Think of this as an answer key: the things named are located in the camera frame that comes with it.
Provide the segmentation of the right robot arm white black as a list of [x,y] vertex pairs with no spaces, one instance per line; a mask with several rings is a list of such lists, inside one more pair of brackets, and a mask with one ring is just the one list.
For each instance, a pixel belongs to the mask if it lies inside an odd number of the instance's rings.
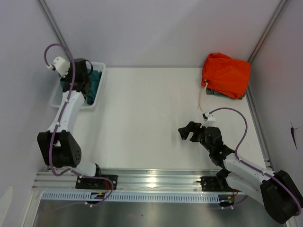
[[232,188],[246,194],[263,205],[268,215],[280,224],[301,214],[303,196],[286,171],[262,169],[241,158],[224,144],[217,127],[189,122],[178,132],[182,140],[191,134],[190,141],[200,143],[208,151],[211,161],[221,168],[216,179],[220,190]]

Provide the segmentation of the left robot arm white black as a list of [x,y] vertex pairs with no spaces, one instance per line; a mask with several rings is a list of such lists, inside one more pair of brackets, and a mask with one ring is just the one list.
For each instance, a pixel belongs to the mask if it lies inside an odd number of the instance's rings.
[[60,176],[58,168],[63,172],[72,171],[87,177],[86,184],[98,189],[102,183],[100,167],[82,157],[80,145],[73,137],[76,118],[84,104],[94,104],[102,74],[95,72],[86,59],[75,59],[68,62],[56,57],[50,66],[59,73],[62,89],[62,101],[56,117],[45,132],[40,132],[37,142],[44,162],[55,176]]

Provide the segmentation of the teal green shorts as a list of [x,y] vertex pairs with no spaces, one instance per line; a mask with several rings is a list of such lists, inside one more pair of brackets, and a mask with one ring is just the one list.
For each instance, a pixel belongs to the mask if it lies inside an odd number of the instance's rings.
[[98,87],[101,81],[102,72],[95,71],[93,67],[86,65],[77,67],[73,77],[72,69],[63,75],[60,74],[60,82],[63,93],[67,93],[65,100],[71,100],[72,95],[81,93],[88,105],[93,105],[97,96]]

